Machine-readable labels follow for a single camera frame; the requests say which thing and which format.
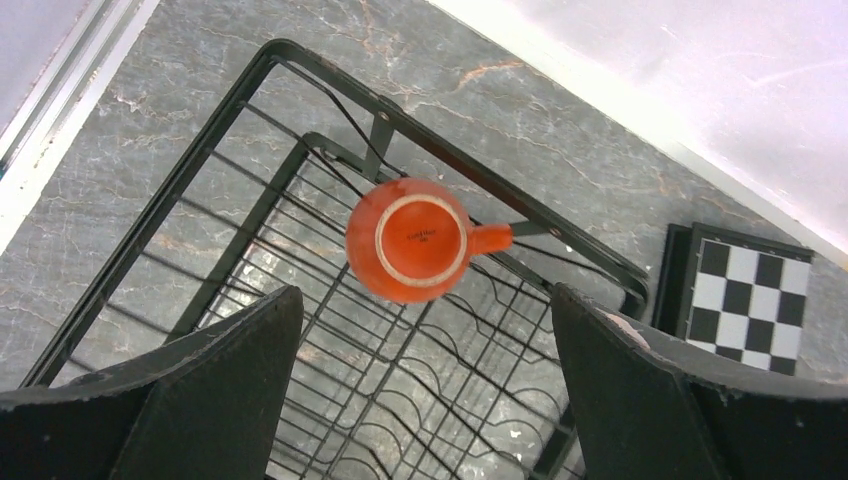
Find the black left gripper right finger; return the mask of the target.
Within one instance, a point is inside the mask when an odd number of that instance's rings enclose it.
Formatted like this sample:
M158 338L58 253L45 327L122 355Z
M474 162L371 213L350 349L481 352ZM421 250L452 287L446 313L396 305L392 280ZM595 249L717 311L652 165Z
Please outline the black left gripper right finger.
M559 283L560 362L593 479L843 479L847 388L706 352Z

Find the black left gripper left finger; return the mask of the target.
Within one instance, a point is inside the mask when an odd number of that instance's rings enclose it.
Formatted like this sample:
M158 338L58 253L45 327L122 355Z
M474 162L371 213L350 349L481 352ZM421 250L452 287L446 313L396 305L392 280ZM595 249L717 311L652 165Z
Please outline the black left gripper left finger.
M303 318L285 286L65 385L4 392L2 477L264 478Z

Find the orange mug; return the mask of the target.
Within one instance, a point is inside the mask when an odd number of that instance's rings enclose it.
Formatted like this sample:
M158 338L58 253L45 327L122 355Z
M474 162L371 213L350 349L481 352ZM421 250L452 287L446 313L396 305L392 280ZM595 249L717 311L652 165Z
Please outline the orange mug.
M414 177L384 182L355 205L345 231L350 268L371 293L426 303L450 291L476 255L513 244L508 224L475 226L442 185Z

